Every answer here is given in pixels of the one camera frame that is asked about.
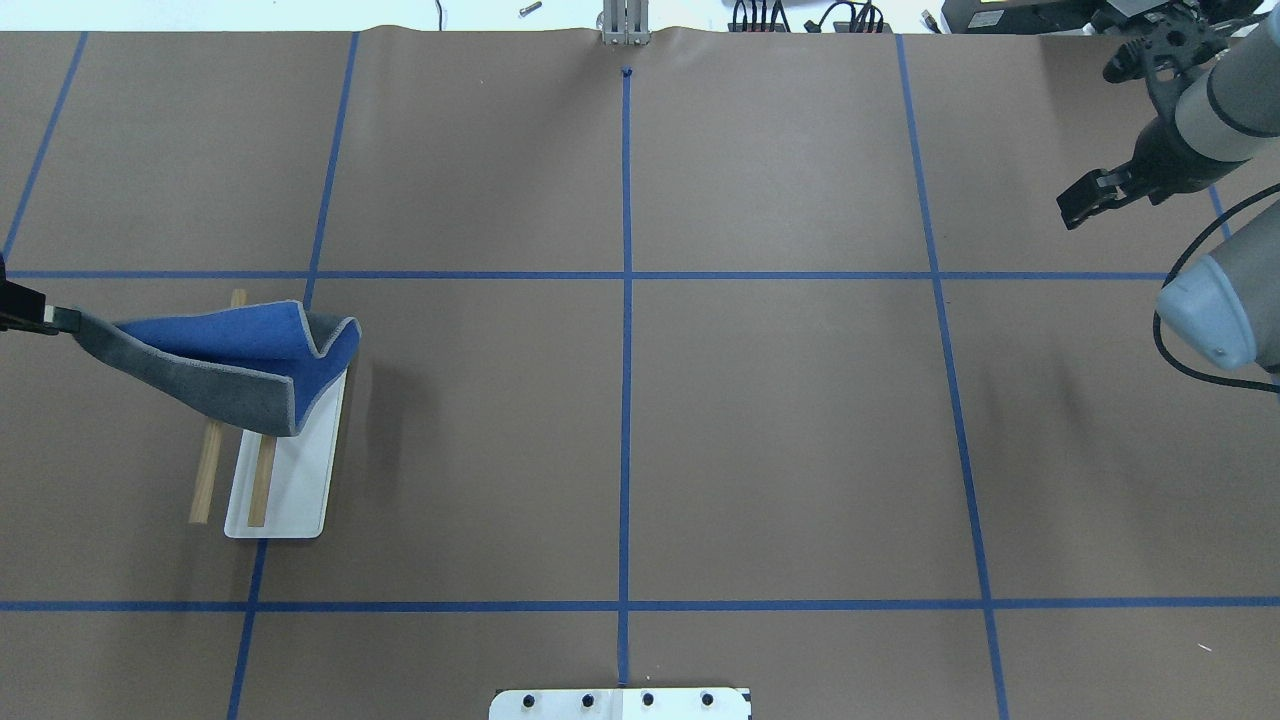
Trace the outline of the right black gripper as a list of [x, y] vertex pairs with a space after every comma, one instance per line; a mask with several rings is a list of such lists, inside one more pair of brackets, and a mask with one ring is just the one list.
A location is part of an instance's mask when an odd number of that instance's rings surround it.
[[1088, 170], [1056, 202], [1064, 227], [1074, 231], [1092, 217], [1148, 199], [1152, 205], [1179, 193], [1207, 190], [1219, 178], [1219, 163], [1202, 156], [1161, 117], [1138, 135], [1128, 168]]

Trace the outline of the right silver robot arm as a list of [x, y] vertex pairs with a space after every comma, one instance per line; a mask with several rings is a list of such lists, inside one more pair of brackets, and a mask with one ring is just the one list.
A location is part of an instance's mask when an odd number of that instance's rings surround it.
[[[1210, 190], [1277, 143], [1277, 14], [1234, 24], [1185, 8], [1147, 20], [1108, 60], [1103, 78], [1144, 82], [1155, 118], [1128, 161], [1093, 169], [1059, 195], [1075, 229], [1144, 199]], [[1178, 256], [1152, 316], [1160, 356], [1215, 386], [1277, 392], [1277, 186], [1225, 208]]]

